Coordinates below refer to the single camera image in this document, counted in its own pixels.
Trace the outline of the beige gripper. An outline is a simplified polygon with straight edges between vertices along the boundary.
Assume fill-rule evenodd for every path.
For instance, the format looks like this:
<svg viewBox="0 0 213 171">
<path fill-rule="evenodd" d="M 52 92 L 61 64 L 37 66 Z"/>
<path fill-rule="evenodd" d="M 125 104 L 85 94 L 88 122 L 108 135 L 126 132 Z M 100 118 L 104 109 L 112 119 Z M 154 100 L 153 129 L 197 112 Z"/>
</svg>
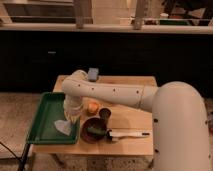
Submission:
<svg viewBox="0 0 213 171">
<path fill-rule="evenodd" d="M 81 116 L 80 109 L 65 109 L 64 110 L 65 118 L 70 121 L 72 124 L 75 124 Z"/>
</svg>

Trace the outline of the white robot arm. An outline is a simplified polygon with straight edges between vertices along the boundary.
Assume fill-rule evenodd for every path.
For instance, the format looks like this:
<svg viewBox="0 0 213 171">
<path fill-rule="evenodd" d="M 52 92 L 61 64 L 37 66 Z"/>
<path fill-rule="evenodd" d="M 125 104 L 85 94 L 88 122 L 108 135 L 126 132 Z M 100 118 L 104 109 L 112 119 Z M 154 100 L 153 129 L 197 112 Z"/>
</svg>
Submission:
<svg viewBox="0 0 213 171">
<path fill-rule="evenodd" d="M 207 110 L 191 85 L 172 81 L 160 87 L 97 83 L 77 70 L 64 79 L 64 109 L 74 115 L 84 97 L 129 106 L 153 116 L 154 171 L 213 171 Z"/>
</svg>

